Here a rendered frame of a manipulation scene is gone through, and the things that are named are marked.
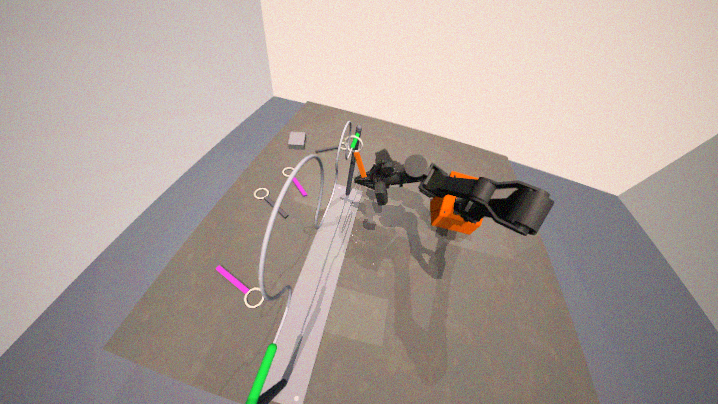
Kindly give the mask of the magenta handle with white loop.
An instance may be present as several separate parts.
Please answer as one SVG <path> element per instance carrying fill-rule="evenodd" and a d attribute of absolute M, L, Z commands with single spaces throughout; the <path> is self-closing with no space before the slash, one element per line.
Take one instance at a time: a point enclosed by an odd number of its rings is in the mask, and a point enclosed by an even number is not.
<path fill-rule="evenodd" d="M 291 168 L 291 169 L 294 170 L 293 167 L 286 167 L 285 169 L 288 169 L 288 168 Z M 286 174 L 284 173 L 284 170 L 285 170 L 285 169 L 282 170 L 283 175 L 285 175 L 285 176 L 290 176 L 290 175 L 286 175 Z M 305 192 L 305 191 L 303 190 L 303 188 L 300 186 L 300 183 L 299 183 L 299 181 L 296 179 L 296 177 L 294 177 L 293 181 L 294 181 L 294 183 L 296 184 L 296 186 L 299 188 L 299 191 L 300 191 L 300 193 L 302 194 L 302 196 L 303 196 L 303 197 L 304 197 L 304 196 L 307 196 L 306 192 Z"/>
<path fill-rule="evenodd" d="M 253 287 L 252 289 L 248 289 L 246 286 L 244 286 L 242 283 L 240 283 L 240 281 L 239 281 L 238 279 L 236 279 L 234 276 L 232 276 L 230 273 L 228 273 L 226 270 L 224 270 L 221 266 L 219 266 L 219 267 L 217 267 L 217 268 L 215 268 L 215 269 L 218 270 L 218 271 L 219 271 L 225 278 L 227 278 L 233 285 L 235 285 L 238 289 L 240 289 L 243 293 L 245 293 L 244 302 L 245 302 L 245 305 L 246 305 L 247 307 L 249 307 L 249 308 L 256 308 L 256 307 L 260 306 L 260 304 L 264 301 L 264 297 L 262 296 L 262 299 L 261 299 L 261 301 L 260 301 L 258 304 L 254 305 L 254 306 L 248 304 L 247 298 L 246 298 L 247 295 L 248 295 L 251 291 L 253 291 L 254 289 L 255 289 L 255 290 L 260 290 L 260 288 L 254 288 L 254 287 Z"/>

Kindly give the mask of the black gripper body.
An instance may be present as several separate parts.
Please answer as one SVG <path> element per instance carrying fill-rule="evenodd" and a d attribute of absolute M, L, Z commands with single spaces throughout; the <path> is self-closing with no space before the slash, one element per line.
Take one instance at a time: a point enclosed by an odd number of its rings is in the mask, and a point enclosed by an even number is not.
<path fill-rule="evenodd" d="M 397 165 L 394 166 L 395 169 L 398 168 L 398 173 L 382 178 L 383 173 L 379 166 L 375 165 L 375 171 L 377 177 L 375 177 L 375 196 L 377 199 L 378 206 L 385 205 L 388 203 L 388 194 L 387 189 L 389 188 L 389 185 L 397 185 L 399 184 L 399 187 L 403 187 L 403 184 L 406 184 L 406 178 L 405 178 L 405 168 L 404 164 L 401 165 L 400 162 L 398 162 Z"/>

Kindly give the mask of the cream ring with orange handle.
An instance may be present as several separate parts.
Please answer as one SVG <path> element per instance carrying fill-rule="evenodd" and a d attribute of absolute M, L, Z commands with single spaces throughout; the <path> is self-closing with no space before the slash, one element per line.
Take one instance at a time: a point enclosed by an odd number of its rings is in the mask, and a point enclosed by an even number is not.
<path fill-rule="evenodd" d="M 348 136 L 348 137 L 349 137 L 349 136 Z M 347 147 L 346 142 L 347 142 L 347 140 L 348 140 L 348 137 L 347 137 L 347 138 L 345 139 L 345 141 L 344 141 L 345 147 Z M 360 147 L 358 150 L 352 150 L 351 152 L 354 152 L 354 156 L 355 156 L 355 159 L 356 159 L 356 162 L 357 162 L 357 165 L 358 165 L 358 168 L 359 168 L 361 177 L 362 177 L 362 178 L 367 177 L 367 176 L 366 176 L 365 169 L 364 169 L 364 166 L 363 166 L 363 163 L 362 163 L 362 160 L 361 160 L 361 156 L 360 156 L 360 153 L 359 153 L 359 151 L 362 150 L 362 148 L 363 148 L 363 142 L 362 142 L 358 137 L 356 137 L 356 136 L 351 136 L 350 138 L 357 139 L 357 140 L 360 141 L 360 143 L 361 143 L 361 147 Z"/>

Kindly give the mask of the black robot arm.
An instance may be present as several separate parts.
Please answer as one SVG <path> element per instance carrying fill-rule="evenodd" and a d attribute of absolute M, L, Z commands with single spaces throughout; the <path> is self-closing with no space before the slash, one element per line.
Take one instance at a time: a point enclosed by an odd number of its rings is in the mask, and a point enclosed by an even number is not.
<path fill-rule="evenodd" d="M 382 178 L 398 173 L 387 149 L 375 153 L 375 162 Z M 536 235 L 545 221 L 554 200 L 545 190 L 520 180 L 495 182 L 491 179 L 449 177 L 435 164 L 428 167 L 420 155 L 408 156 L 404 164 L 406 183 L 420 182 L 418 188 L 427 197 L 455 196 L 454 215 L 476 224 L 484 216 L 521 235 Z M 491 199 L 495 190 L 516 188 L 508 198 Z"/>

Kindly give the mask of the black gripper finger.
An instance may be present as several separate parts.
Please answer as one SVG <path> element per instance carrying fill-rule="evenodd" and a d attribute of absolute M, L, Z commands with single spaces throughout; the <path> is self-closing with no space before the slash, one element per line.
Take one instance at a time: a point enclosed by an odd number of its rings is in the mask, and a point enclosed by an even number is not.
<path fill-rule="evenodd" d="M 375 173 L 369 177 L 355 179 L 354 182 L 375 190 Z"/>
<path fill-rule="evenodd" d="M 369 170 L 369 171 L 366 172 L 366 176 L 369 177 L 369 176 L 371 176 L 373 173 L 375 173 L 375 177 L 377 177 L 376 171 L 375 171 L 375 163 L 374 163 L 373 167 L 371 168 L 371 170 Z M 354 179 L 358 179 L 358 178 L 362 178 L 361 175 L 355 177 Z"/>

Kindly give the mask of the thin dark grey wire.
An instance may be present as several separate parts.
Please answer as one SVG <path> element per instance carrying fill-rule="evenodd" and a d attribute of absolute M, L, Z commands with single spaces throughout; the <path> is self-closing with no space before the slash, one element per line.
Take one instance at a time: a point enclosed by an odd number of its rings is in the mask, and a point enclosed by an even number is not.
<path fill-rule="evenodd" d="M 354 152 L 351 156 L 347 187 L 336 184 L 339 152 L 348 124 L 350 129 L 345 159 L 348 160 L 352 149 L 358 150 L 359 141 L 353 139 L 347 157 L 352 129 L 351 121 L 347 121 L 337 150 L 334 188 L 319 226 L 317 227 L 317 218 L 323 192 L 324 171 L 322 161 L 316 154 L 310 154 L 298 163 L 273 207 L 262 243 L 258 270 L 259 286 L 262 296 L 268 301 L 278 299 L 286 289 L 289 294 L 277 335 L 267 347 L 246 404 L 269 404 L 270 401 L 280 404 L 304 402 L 363 192 L 351 188 L 356 162 Z M 287 285 L 272 297 L 264 288 L 264 269 L 273 224 L 291 182 L 311 158 L 318 160 L 321 172 L 320 194 L 314 221 L 317 233 L 293 293 L 291 286 Z"/>

